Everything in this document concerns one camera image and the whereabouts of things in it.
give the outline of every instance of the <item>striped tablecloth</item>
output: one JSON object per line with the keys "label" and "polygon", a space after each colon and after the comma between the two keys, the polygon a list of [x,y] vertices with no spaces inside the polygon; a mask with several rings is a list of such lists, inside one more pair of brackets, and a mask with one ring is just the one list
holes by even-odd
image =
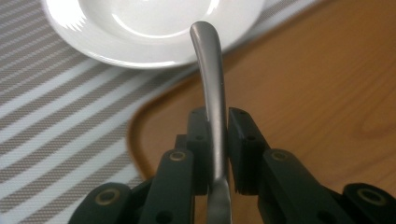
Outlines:
{"label": "striped tablecloth", "polygon": [[[245,38],[318,0],[267,0]],[[105,182],[140,182],[125,147],[142,104],[196,70],[131,70],[68,46],[39,0],[0,3],[0,223],[65,223]]]}

